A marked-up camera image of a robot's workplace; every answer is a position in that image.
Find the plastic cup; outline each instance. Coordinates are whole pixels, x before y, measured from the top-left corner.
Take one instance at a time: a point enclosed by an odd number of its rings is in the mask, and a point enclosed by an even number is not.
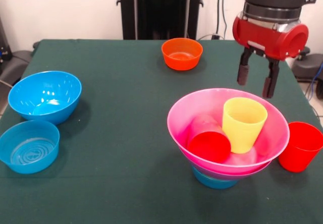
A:
[[[231,142],[231,151],[240,154],[250,151],[267,117],[266,108],[258,101],[244,97],[227,100],[222,129]]]
[[[217,121],[200,114],[191,122],[187,150],[208,161],[224,162],[231,153],[231,145]]]
[[[161,51],[168,67],[184,71],[193,69],[198,64],[203,47],[189,38],[174,38],[164,42]]]
[[[280,165],[291,172],[304,171],[323,148],[323,134],[304,122],[291,122],[289,143],[278,157]]]

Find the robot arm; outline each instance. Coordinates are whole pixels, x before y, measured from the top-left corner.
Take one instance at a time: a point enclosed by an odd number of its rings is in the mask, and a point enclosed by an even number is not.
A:
[[[243,12],[233,24],[233,36],[244,46],[237,79],[240,85],[246,84],[248,60],[254,53],[269,61],[270,73],[265,80],[262,96],[273,96],[279,61],[298,56],[308,39],[308,28],[299,20],[302,6],[315,2],[316,0],[245,0]]]

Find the table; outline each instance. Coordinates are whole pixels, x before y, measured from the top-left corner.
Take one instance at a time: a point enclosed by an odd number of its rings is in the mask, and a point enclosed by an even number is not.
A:
[[[0,164],[1,223],[323,223],[323,154],[303,173],[273,161],[227,190],[193,176],[168,134],[170,107],[185,94],[228,87],[261,95],[267,61],[253,55],[247,85],[236,82],[234,41],[202,41],[192,71],[163,62],[162,41],[44,40],[24,77],[75,74],[83,92],[58,126],[60,151],[46,170],[19,175]],[[320,127],[286,63],[270,99],[290,121]],[[0,133],[23,119],[8,108]]]

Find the blue bowl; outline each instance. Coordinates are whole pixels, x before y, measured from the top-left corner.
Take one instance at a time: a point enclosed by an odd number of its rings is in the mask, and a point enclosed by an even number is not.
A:
[[[234,186],[236,183],[238,183],[237,180],[218,180],[218,179],[206,176],[205,174],[202,174],[193,166],[192,166],[192,169],[197,180],[199,180],[200,183],[202,183],[203,185],[212,189],[223,190],[223,189],[230,188]]]
[[[59,152],[60,132],[50,122],[27,121],[0,137],[0,160],[20,174],[33,174],[51,165]]]
[[[27,120],[64,122],[75,109],[82,92],[80,80],[61,71],[30,75],[19,81],[8,96],[10,107]]]

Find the pink cup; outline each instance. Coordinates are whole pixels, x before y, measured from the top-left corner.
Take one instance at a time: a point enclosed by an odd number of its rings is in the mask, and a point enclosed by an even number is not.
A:
[[[187,150],[212,162],[224,162],[231,145],[221,126],[210,115],[199,114],[190,124]]]

